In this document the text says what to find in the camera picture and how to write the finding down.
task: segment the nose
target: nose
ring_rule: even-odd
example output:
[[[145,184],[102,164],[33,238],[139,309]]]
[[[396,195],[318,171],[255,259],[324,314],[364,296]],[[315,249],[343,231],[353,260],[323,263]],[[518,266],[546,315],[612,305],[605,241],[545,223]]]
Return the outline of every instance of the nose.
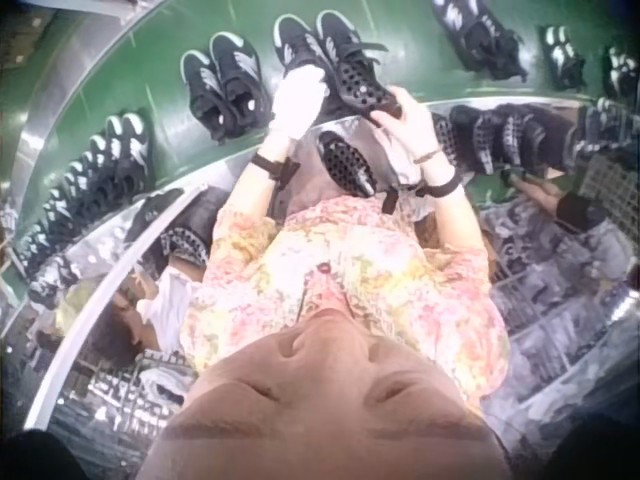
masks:
[[[337,310],[306,320],[302,328],[292,358],[304,376],[313,379],[309,384],[327,394],[355,392],[371,368],[369,332]]]

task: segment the black wristband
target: black wristband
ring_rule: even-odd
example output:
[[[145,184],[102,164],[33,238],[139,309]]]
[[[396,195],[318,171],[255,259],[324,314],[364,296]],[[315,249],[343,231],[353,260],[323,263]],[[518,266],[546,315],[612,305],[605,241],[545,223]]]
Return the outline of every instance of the black wristband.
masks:
[[[424,197],[425,195],[429,195],[433,198],[442,198],[446,197],[450,193],[452,193],[458,186],[462,183],[462,178],[458,173],[458,170],[455,171],[451,180],[449,180],[444,185],[438,185],[437,187],[432,187],[431,185],[423,185],[418,190],[416,190],[416,195],[418,197]]]
[[[292,161],[289,157],[280,163],[267,160],[257,153],[251,159],[251,163],[269,172],[269,178],[276,182],[278,190],[283,190],[300,168],[300,164]]]

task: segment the eye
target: eye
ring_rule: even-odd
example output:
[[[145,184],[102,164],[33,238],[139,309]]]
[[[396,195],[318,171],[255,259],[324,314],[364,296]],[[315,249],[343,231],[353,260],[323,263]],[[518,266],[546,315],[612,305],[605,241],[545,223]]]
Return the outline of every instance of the eye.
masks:
[[[376,402],[388,402],[407,390],[410,386],[411,384],[407,382],[393,382],[391,385],[385,386],[385,388],[381,390],[380,394],[376,398]]]
[[[264,385],[256,385],[255,383],[244,382],[244,384],[249,387],[251,390],[256,392],[261,397],[266,398],[267,400],[271,400],[272,402],[278,402],[279,398],[269,387],[265,387]]]

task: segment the eyebrow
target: eyebrow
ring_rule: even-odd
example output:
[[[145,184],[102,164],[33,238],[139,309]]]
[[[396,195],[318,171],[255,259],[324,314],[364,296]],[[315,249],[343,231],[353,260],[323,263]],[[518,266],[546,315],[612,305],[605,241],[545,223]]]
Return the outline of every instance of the eyebrow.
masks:
[[[220,420],[214,423],[167,425],[165,440],[249,440],[267,437],[265,429],[253,422]]]
[[[439,438],[479,442],[491,437],[483,425],[449,420],[415,421],[401,427],[369,429],[369,435],[378,440],[404,440],[406,438]]]

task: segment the woman's right hand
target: woman's right hand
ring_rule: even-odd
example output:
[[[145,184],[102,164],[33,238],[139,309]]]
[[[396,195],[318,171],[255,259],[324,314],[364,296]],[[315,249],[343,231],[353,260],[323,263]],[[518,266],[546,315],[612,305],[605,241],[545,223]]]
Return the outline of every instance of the woman's right hand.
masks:
[[[402,117],[398,120],[376,110],[371,112],[371,118],[396,137],[413,156],[413,160],[439,150],[440,144],[427,107],[419,104],[404,88],[389,87],[389,91],[402,107]]]

